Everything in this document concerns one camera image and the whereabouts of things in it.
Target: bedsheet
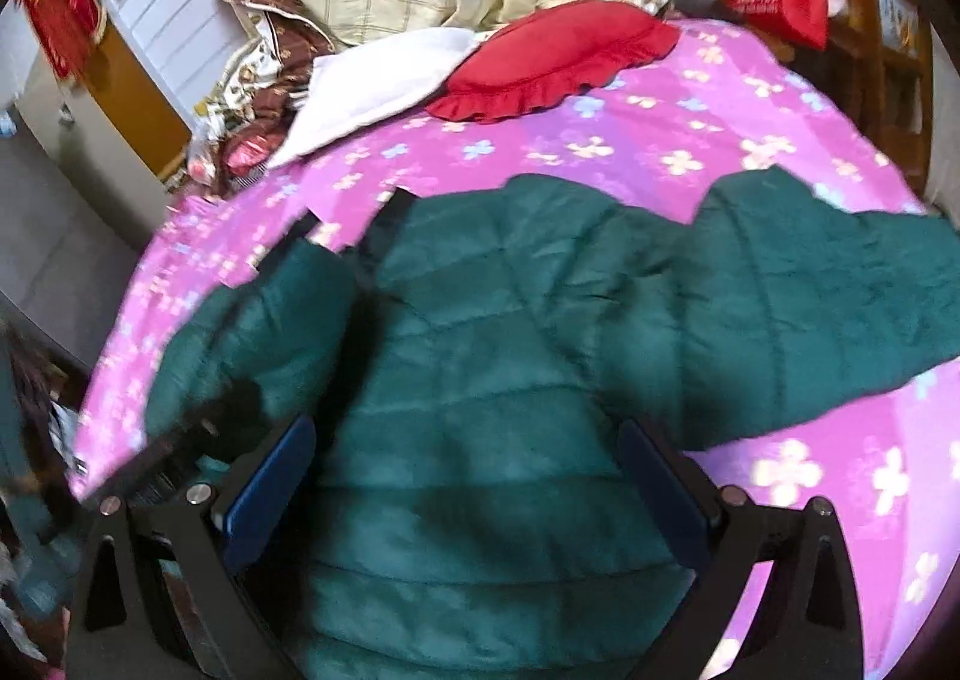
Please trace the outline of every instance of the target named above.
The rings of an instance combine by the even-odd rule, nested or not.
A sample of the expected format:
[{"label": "bedsheet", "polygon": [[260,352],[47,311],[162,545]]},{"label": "bedsheet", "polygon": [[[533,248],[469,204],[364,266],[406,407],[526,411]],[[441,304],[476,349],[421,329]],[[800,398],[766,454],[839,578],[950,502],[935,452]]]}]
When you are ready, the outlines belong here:
[{"label": "bedsheet", "polygon": [[[217,283],[248,280],[306,209],[340,248],[395,186],[429,196],[535,172],[688,221],[720,175],[779,163],[832,205],[923,214],[889,159],[749,31],[678,25],[668,58],[549,111],[496,125],[407,112],[269,173],[229,202],[188,197],[171,208],[133,274],[80,413],[85,475],[73,477],[74,493],[88,493],[144,444],[152,377],[181,322]],[[939,517],[960,508],[960,418],[950,411],[958,402],[960,361],[805,426],[697,456],[716,482],[738,483],[757,501],[803,504],[824,493],[836,503],[871,678],[906,649],[957,557],[960,528]],[[752,578],[706,676],[733,662],[765,573]]]}]

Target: brown patterned fabric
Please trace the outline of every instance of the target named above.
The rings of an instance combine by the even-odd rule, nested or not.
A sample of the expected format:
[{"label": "brown patterned fabric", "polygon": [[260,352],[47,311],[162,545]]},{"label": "brown patterned fabric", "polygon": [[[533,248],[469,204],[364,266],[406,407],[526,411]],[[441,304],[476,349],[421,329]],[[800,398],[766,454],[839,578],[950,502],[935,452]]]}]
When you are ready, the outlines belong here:
[{"label": "brown patterned fabric", "polygon": [[[239,146],[251,135],[285,130],[289,125],[290,95],[304,89],[310,82],[313,60],[320,55],[334,53],[329,40],[311,26],[306,9],[300,0],[228,0],[246,7],[264,10],[264,19],[269,23],[272,45],[280,56],[280,74],[269,86],[253,91],[251,106],[243,114],[245,125],[227,136],[213,148],[214,161],[224,178],[215,185],[215,192],[227,193],[229,179],[223,158],[229,156],[234,146]],[[252,84],[253,71],[241,67],[240,84]]]}]

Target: red ruffled pillow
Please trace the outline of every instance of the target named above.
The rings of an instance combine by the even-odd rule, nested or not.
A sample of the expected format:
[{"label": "red ruffled pillow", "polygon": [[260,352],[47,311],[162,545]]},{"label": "red ruffled pillow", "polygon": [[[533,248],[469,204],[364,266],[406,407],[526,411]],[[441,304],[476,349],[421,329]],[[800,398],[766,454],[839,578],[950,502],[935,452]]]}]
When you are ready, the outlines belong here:
[{"label": "red ruffled pillow", "polygon": [[528,114],[664,58],[678,40],[678,29],[627,2],[567,2],[501,29],[457,68],[426,111],[448,122]]}]

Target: silver screw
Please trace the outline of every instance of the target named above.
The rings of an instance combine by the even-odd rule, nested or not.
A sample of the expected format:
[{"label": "silver screw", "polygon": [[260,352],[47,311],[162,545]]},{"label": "silver screw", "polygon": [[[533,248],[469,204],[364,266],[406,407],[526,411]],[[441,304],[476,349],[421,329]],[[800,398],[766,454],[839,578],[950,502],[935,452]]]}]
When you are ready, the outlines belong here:
[{"label": "silver screw", "polygon": [[720,498],[731,507],[742,507],[747,503],[747,492],[736,485],[724,485],[720,489]]},{"label": "silver screw", "polygon": [[186,501],[196,506],[197,504],[203,504],[210,496],[213,496],[213,488],[205,482],[198,482],[187,490]]},{"label": "silver screw", "polygon": [[104,517],[115,515],[117,510],[122,506],[123,501],[120,501],[119,496],[107,496],[100,502],[100,514]]},{"label": "silver screw", "polygon": [[814,496],[810,501],[810,506],[821,517],[829,517],[833,514],[833,504],[824,496]]}]

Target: white pillow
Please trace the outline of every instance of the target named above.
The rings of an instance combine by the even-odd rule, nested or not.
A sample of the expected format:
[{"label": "white pillow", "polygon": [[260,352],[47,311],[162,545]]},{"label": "white pillow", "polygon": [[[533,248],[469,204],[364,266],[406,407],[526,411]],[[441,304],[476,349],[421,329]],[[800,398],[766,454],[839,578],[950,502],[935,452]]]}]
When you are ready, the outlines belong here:
[{"label": "white pillow", "polygon": [[425,28],[316,58],[309,95],[267,167],[286,165],[416,106],[479,45],[471,29]]}]

